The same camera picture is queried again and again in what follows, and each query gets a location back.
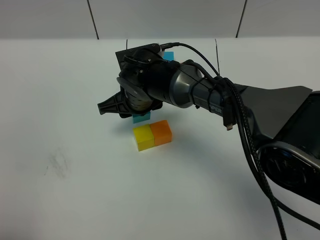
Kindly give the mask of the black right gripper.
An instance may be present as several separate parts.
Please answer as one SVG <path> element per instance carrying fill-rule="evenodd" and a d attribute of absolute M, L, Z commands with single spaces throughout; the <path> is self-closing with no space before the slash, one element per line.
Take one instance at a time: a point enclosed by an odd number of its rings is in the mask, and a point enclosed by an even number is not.
<path fill-rule="evenodd" d="M 125 56 L 117 81 L 124 89 L 107 100 L 98 103 L 100 115 L 119 114 L 122 119 L 145 116 L 161 109 L 161 102 L 171 103 L 170 84 L 180 69 L 177 61 L 167 61 L 157 56 L 143 60 Z"/>

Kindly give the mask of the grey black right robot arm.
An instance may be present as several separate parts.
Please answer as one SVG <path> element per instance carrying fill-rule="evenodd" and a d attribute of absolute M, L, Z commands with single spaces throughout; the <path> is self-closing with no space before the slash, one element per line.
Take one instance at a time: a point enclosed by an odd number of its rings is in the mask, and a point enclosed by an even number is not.
<path fill-rule="evenodd" d="M 195 106 L 237 125 L 248 137 L 263 172 L 277 185 L 320 201 L 320 93 L 304 86 L 264 89 L 210 76 L 192 60 L 140 60 L 126 56 L 120 91 L 98 104 L 100 114 L 122 118 L 157 110 L 163 103 Z"/>

